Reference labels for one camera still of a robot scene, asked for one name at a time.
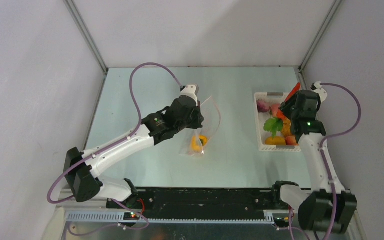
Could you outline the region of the pink peach top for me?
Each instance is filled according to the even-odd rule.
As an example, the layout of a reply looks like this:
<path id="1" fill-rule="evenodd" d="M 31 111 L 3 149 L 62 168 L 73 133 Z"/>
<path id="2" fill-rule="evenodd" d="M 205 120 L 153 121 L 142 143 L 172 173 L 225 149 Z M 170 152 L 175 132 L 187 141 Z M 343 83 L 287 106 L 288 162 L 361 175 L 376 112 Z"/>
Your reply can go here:
<path id="1" fill-rule="evenodd" d="M 278 117 L 278 111 L 279 111 L 279 107 L 280 107 L 280 103 L 274 103 L 270 106 L 270 115 L 274 118 L 277 118 Z"/>

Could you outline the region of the clear zip top bag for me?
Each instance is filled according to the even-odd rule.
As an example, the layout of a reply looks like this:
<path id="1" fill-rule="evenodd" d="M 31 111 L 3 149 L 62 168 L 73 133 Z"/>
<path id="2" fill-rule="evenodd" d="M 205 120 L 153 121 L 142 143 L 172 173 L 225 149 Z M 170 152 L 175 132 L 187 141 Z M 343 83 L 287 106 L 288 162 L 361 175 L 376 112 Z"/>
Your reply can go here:
<path id="1" fill-rule="evenodd" d="M 201 114 L 204 117 L 204 121 L 202 123 L 203 127 L 198 129 L 186 129 L 185 139 L 179 151 L 180 156 L 188 156 L 192 158 L 203 157 L 209 143 L 218 131 L 221 125 L 222 116 L 219 106 L 212 96 L 207 98 L 201 104 Z M 193 152 L 190 149 L 191 138 L 193 135 L 204 135 L 208 138 L 208 142 L 204 147 L 204 152 Z"/>

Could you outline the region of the yellow bell pepper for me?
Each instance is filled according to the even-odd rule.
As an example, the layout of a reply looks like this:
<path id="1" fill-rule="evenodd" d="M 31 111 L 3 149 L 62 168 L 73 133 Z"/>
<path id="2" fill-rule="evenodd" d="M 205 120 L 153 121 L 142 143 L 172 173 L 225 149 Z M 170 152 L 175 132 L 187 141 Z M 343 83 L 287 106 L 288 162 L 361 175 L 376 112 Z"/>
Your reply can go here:
<path id="1" fill-rule="evenodd" d="M 195 153 L 203 153 L 204 147 L 208 143 L 208 138 L 205 135 L 193 135 L 190 141 L 190 150 Z"/>

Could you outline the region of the purple onion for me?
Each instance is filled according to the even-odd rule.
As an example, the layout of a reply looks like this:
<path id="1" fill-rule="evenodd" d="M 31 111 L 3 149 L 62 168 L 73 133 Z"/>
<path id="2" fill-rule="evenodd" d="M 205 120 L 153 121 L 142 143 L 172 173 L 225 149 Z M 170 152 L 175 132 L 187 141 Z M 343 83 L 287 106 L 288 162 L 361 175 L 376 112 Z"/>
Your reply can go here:
<path id="1" fill-rule="evenodd" d="M 267 113 L 271 109 L 271 104 L 262 99 L 256 101 L 256 106 L 258 113 Z"/>

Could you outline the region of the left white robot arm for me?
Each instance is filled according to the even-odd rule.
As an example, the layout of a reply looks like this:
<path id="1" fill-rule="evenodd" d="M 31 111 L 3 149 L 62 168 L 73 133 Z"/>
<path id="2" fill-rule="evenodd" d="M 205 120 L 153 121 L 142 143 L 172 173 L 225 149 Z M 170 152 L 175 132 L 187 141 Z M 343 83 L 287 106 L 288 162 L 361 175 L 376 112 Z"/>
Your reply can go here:
<path id="1" fill-rule="evenodd" d="M 83 203 L 101 197 L 133 208 L 138 202 L 138 192 L 132 181 L 105 179 L 102 174 L 121 160 L 172 139 L 184 129 L 202 128 L 203 121 L 201 103 L 181 95 L 170 106 L 140 120 L 138 127 L 125 136 L 88 151 L 70 149 L 64 171 L 74 199 Z"/>

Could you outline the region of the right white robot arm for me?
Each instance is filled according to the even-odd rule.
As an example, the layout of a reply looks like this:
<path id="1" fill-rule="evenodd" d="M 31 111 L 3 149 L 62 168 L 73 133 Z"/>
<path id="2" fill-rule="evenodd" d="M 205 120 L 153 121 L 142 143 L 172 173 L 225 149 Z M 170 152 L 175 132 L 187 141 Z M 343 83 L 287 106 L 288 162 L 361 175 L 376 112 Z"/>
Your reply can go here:
<path id="1" fill-rule="evenodd" d="M 271 204 L 277 209 L 289 206 L 298 212 L 302 230 L 345 234 L 357 209 L 357 198 L 346 191 L 335 172 L 327 146 L 323 123 L 316 119 L 322 98 L 311 90 L 299 90 L 280 106 L 291 121 L 291 132 L 304 155 L 310 176 L 311 193 L 298 184 L 277 181 Z"/>

